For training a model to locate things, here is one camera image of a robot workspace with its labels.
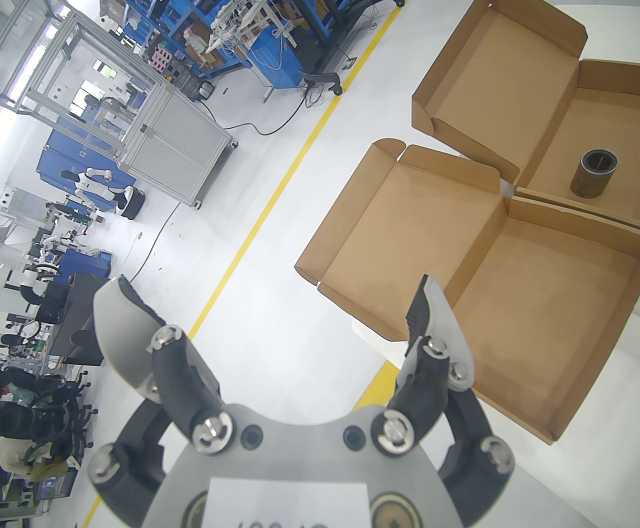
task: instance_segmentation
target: storage box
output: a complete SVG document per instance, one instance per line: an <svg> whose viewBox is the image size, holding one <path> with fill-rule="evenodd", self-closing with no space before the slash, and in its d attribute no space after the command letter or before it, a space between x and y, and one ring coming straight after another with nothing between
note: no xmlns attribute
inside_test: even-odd
<svg viewBox="0 0 640 528"><path fill-rule="evenodd" d="M586 38L543 0L476 0L413 94L412 124L522 195L640 226L640 66L579 63ZM580 198L569 185L596 148L618 169Z"/></svg>
<svg viewBox="0 0 640 528"><path fill-rule="evenodd" d="M540 165L517 195L640 227L640 65L580 61L577 89ZM618 158L605 191L581 198L569 185L581 157L606 148Z"/></svg>
<svg viewBox="0 0 640 528"><path fill-rule="evenodd" d="M417 285L434 275L474 356L476 392L551 443L640 294L640 231L526 198L508 204L493 168L377 141L296 269L389 340L407 339Z"/></svg>

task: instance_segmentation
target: screw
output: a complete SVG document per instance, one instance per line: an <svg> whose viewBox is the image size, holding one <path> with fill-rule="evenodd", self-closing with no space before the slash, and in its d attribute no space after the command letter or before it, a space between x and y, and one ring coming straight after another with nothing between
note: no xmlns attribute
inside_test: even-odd
<svg viewBox="0 0 640 528"><path fill-rule="evenodd" d="M89 471L94 484L102 484L111 480L120 469L120 463L112 455L112 452L113 444L106 444L93 455Z"/></svg>
<svg viewBox="0 0 640 528"><path fill-rule="evenodd" d="M486 436L480 443L480 450L489 455L500 475L508 475L513 471L515 461L507 443L497 436Z"/></svg>
<svg viewBox="0 0 640 528"><path fill-rule="evenodd" d="M166 325L160 328L151 340L151 346L154 350L160 350L164 345L182 337L182 330L174 325Z"/></svg>
<svg viewBox="0 0 640 528"><path fill-rule="evenodd" d="M406 438L407 428L400 418L391 418L385 422L383 431L385 436L391 440L394 445L399 445L402 444Z"/></svg>
<svg viewBox="0 0 640 528"><path fill-rule="evenodd" d="M165 345L171 343L175 338L175 330L171 326L164 326L156 332L156 343Z"/></svg>
<svg viewBox="0 0 640 528"><path fill-rule="evenodd" d="M193 428L193 445L200 453L217 453L229 443L232 430L231 416L222 411L219 416L209 417Z"/></svg>
<svg viewBox="0 0 640 528"><path fill-rule="evenodd" d="M430 337L422 349L430 356L444 356L447 352L447 344L440 337Z"/></svg>
<svg viewBox="0 0 640 528"><path fill-rule="evenodd" d="M451 377L456 381L465 381L469 376L469 369L464 363L451 364Z"/></svg>
<svg viewBox="0 0 640 528"><path fill-rule="evenodd" d="M378 445L387 453L400 455L408 452L415 442L415 433L409 419L401 412L388 409L383 412L382 434Z"/></svg>

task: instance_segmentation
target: black cable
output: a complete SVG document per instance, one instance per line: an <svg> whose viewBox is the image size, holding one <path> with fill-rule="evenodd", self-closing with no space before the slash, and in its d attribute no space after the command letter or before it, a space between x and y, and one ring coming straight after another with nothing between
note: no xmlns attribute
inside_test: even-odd
<svg viewBox="0 0 640 528"><path fill-rule="evenodd" d="M377 14L378 8L376 6L373 6L373 8L371 9L371 14L366 15L369 17L369 29L376 29L378 27L378 23L373 21L373 18L377 16Z"/></svg>
<svg viewBox="0 0 640 528"><path fill-rule="evenodd" d="M255 129L255 131L258 132L258 134L260 134L261 136L271 136L272 134L275 134L276 132L280 132L289 123L289 121L291 121L293 119L293 116L298 113L298 110L300 110L300 107L302 107L302 104L307 100L307 94L309 93L309 89L310 89L310 86L307 86L307 88L305 90L305 94L302 97L302 99L300 100L300 104L293 111L293 114L291 114L289 119L287 119L282 125L280 125L275 130L272 130L271 132L260 132L258 130L258 127L255 126L253 123L240 123L239 125L234 125L232 127L225 128L225 130L233 130L233 129L237 129L237 128L240 128L240 127L253 127ZM216 118L214 117L213 112L209 109L209 107L207 105L205 105L203 102L202 102L202 106L204 106L204 108L207 109L207 111L209 112L209 114L211 115L213 120L216 121Z"/></svg>
<svg viewBox="0 0 640 528"><path fill-rule="evenodd" d="M307 101L307 96L305 96L305 106L307 108L311 108L314 104L316 104L320 100L320 98L322 97L323 92L324 92L324 85L321 84L320 85L320 93L318 94L318 96L316 97L316 100L314 102L311 102L311 96L310 95L309 95L309 101L306 102Z"/></svg>
<svg viewBox="0 0 640 528"><path fill-rule="evenodd" d="M207 112L209 112L209 115L211 116L211 119L213 119L217 123L218 121L214 117L213 112L209 109L209 107L206 104L204 104L200 99L198 99L198 102L202 103L202 106L207 110Z"/></svg>
<svg viewBox="0 0 640 528"><path fill-rule="evenodd" d="M353 59L351 57L349 57L344 51L342 51L342 49L339 46L336 46L336 49L342 53L348 60L352 61Z"/></svg>
<svg viewBox="0 0 640 528"><path fill-rule="evenodd" d="M158 239L160 238L160 235L162 234L162 231L164 230L166 225L169 223L169 220L171 220L171 217L173 216L173 214L175 213L175 211L178 209L179 206L180 206L180 202L178 202L178 204L173 208L173 211L171 212L171 214L167 217L167 219L162 224L162 227L160 228L160 231L158 231L158 234L156 235L156 239L154 240L154 243L151 244L151 249L149 250L147 258L145 259L145 261L142 263L142 266L140 266L139 270L137 270L136 274L133 276L133 278L129 282L133 282L136 279L136 277L139 275L139 273L142 271L142 268L145 267L145 264L149 260L149 257L151 256L151 253L153 252L154 248L156 247L156 242L158 242Z"/></svg>

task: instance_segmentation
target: cardboard flap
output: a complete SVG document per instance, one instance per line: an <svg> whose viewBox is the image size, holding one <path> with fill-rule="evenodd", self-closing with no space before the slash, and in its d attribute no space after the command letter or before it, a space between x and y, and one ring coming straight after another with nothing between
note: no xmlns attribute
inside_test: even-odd
<svg viewBox="0 0 640 528"><path fill-rule="evenodd" d="M556 229L640 259L640 230L586 212L514 196L509 218Z"/></svg>
<svg viewBox="0 0 640 528"><path fill-rule="evenodd" d="M578 87L640 95L640 64L592 59L580 61Z"/></svg>
<svg viewBox="0 0 640 528"><path fill-rule="evenodd" d="M433 125L438 139L446 145L464 144L465 155L468 158L485 166L495 167L498 170L500 177L507 180L509 183L514 183L518 177L520 169L510 161L504 159L502 156L498 156L495 152L492 152L490 149L481 145L472 138L465 136L462 132L456 130L454 127L451 127L438 118L433 120Z"/></svg>
<svg viewBox="0 0 640 528"><path fill-rule="evenodd" d="M414 101L417 107L425 110L425 114L427 114L426 106L431 99L431 96L438 86L440 86L442 79L444 79L451 67L451 63L456 59L462 48L465 46L469 35L474 32L477 23L483 17L487 6L488 2L486 0L475 0L471 4L465 13L465 16L458 24L458 27L456 27L454 32L451 34L451 37L436 57L436 60L431 65L431 68L429 68L424 79L413 93L412 101ZM425 119L421 118L420 114L416 112L415 109L412 109L412 126L425 134L433 134L433 126L431 126L430 123L426 124Z"/></svg>
<svg viewBox="0 0 640 528"><path fill-rule="evenodd" d="M344 310L348 314L351 314L361 323L366 324L380 337L383 337L388 341L406 340L406 337L402 333L398 332L393 326L385 323L384 321L382 321L382 319L376 317L371 312L361 307L358 303L354 303L353 301L347 299L344 295L339 294L330 286L327 286L323 283L318 287L318 291L328 299L331 299L342 310Z"/></svg>
<svg viewBox="0 0 640 528"><path fill-rule="evenodd" d="M433 123L426 108L417 101L411 101L411 126L420 132L433 135Z"/></svg>
<svg viewBox="0 0 640 528"><path fill-rule="evenodd" d="M595 207L593 205L584 204L582 202L576 202L575 200L569 200L561 196L541 193L539 191L527 189L526 187L516 187L515 195L522 198L530 198L531 200L535 200L537 202L546 202L548 204L560 205L561 207L567 207L569 209L590 212L591 214L594 214L596 216L601 216L603 218L607 218L608 220L613 220L616 223L621 223L624 225L628 225L629 227L638 228L637 220L634 220L633 218L614 214L607 211L606 209L602 209L601 207Z"/></svg>
<svg viewBox="0 0 640 528"><path fill-rule="evenodd" d="M544 0L493 0L491 9L574 57L580 56L587 42L587 31L580 22Z"/></svg>
<svg viewBox="0 0 640 528"><path fill-rule="evenodd" d="M393 139L378 140L369 147L295 265L304 279L314 285L322 280L405 148L402 141Z"/></svg>
<svg viewBox="0 0 640 528"><path fill-rule="evenodd" d="M497 169L439 150L409 145L398 163L441 174L465 185L500 194L500 174Z"/></svg>
<svg viewBox="0 0 640 528"><path fill-rule="evenodd" d="M564 433L571 418L578 412L580 405L598 379L618 339L620 339L622 331L625 329L629 314L631 314L634 309L638 290L640 290L640 264L636 266L622 297L618 301L615 311L611 315L607 328L600 336L600 340L596 344L588 361L584 364L578 381L573 384L573 387L564 399L562 407L556 411L549 423L549 428L556 438L560 438L562 433Z"/></svg>

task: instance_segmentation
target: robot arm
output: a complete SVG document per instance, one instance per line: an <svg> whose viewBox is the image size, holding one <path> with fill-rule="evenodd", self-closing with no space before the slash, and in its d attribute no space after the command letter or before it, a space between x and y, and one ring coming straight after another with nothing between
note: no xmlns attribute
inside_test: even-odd
<svg viewBox="0 0 640 528"><path fill-rule="evenodd" d="M80 189L76 189L76 196L80 198L88 207L93 207L94 209L96 208L95 202L86 194L84 194Z"/></svg>
<svg viewBox="0 0 640 528"><path fill-rule="evenodd" d="M101 170L101 169L87 169L86 173L87 176L92 177L92 176L100 176L102 177L102 179L109 183L110 181L113 180L113 173L110 170Z"/></svg>
<svg viewBox="0 0 640 528"><path fill-rule="evenodd" d="M124 277L96 293L93 316L103 355L146 398L90 465L97 491L131 527L180 526L196 517L200 524L187 525L213 526L202 520L202 497L225 478L365 483L373 526L397 506L412 528L461 528L493 506L513 473L513 453L493 436L470 388L471 354L432 277L423 278L407 314L408 352L388 405L313 426L225 403L188 336L165 325ZM443 412L455 443L436 471L418 444ZM190 443L165 475L158 441L170 422Z"/></svg>

